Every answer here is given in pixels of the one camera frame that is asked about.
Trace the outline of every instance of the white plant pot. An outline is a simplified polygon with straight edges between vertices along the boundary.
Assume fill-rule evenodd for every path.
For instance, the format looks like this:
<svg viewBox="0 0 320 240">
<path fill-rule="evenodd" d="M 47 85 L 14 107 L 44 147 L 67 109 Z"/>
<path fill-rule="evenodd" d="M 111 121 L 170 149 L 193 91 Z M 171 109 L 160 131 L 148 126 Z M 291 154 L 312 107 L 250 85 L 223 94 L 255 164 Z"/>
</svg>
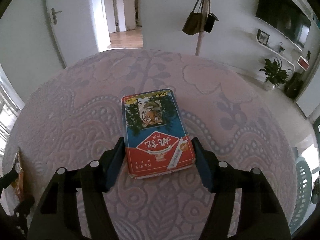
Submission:
<svg viewBox="0 0 320 240">
<path fill-rule="evenodd" d="M 274 84 L 272 84 L 270 81 L 266 81 L 264 83 L 264 90 L 265 91 L 272 91 L 275 88 L 276 88 L 276 86 Z"/>
</svg>

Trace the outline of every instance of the white shelf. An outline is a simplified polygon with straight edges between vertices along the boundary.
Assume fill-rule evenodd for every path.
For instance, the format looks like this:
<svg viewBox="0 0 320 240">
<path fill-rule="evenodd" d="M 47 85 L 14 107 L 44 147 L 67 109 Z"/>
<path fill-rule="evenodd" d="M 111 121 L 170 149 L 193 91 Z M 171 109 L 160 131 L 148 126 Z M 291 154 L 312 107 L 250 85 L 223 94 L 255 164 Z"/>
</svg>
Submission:
<svg viewBox="0 0 320 240">
<path fill-rule="evenodd" d="M 288 60 L 288 59 L 285 58 L 284 56 L 280 55 L 278 52 L 276 52 L 275 50 L 271 49 L 270 47 L 268 47 L 268 46 L 260 43 L 260 42 L 258 41 L 258 37 L 257 37 L 257 36 L 256 36 L 256 40 L 257 40 L 257 43 L 259 43 L 262 47 L 264 47 L 264 48 L 272 51 L 274 54 L 276 54 L 277 56 L 279 56 L 280 58 L 282 58 L 283 60 L 285 60 L 286 62 L 288 62 L 288 63 L 293 67 L 292 72 L 295 72 L 295 71 L 296 71 L 296 66 L 295 66 L 290 60 Z"/>
</svg>

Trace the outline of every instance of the deck of cards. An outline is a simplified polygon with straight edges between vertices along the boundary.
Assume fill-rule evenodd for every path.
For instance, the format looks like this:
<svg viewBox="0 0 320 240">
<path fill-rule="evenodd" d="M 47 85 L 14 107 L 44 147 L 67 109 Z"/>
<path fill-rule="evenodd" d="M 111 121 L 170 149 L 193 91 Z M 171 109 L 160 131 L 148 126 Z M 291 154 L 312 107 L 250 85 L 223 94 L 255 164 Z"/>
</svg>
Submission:
<svg viewBox="0 0 320 240">
<path fill-rule="evenodd" d="M 169 89 L 122 98 L 125 150 L 130 176 L 148 178 L 186 169 L 193 147 Z"/>
</svg>

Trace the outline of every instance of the table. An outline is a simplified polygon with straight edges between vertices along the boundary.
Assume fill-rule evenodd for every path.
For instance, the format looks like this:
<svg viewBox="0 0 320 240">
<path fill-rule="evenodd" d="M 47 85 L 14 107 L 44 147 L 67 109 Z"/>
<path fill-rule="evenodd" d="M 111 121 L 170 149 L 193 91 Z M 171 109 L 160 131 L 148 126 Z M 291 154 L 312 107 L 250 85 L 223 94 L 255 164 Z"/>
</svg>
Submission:
<svg viewBox="0 0 320 240">
<path fill-rule="evenodd" d="M 170 88 L 191 137 L 236 169 L 259 167 L 287 220 L 295 207 L 294 158 L 283 131 L 253 89 L 223 64 L 196 56 L 142 49 L 115 49 L 80 60 L 35 91 L 18 117 L 3 159 L 7 173 L 19 145 L 36 203 L 59 167 L 79 169 L 114 147 L 123 135 L 123 95 Z M 10 210 L 17 200 L 6 190 Z M 126 161 L 104 195 L 121 239 L 198 239 L 214 195 L 195 167 L 133 180 Z M 82 195 L 81 227 L 89 235 Z M 230 234 L 235 234 L 241 192 Z"/>
</svg>

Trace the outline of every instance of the black television screen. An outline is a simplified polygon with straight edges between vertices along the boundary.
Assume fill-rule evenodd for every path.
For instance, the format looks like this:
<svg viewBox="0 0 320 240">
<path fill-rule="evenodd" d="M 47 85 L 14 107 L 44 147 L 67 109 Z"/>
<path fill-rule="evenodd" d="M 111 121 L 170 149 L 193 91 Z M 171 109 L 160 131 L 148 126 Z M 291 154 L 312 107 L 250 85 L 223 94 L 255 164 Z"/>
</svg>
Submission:
<svg viewBox="0 0 320 240">
<path fill-rule="evenodd" d="M 275 27 L 300 50 L 303 49 L 311 22 L 292 0 L 259 0 L 256 17 Z"/>
</svg>

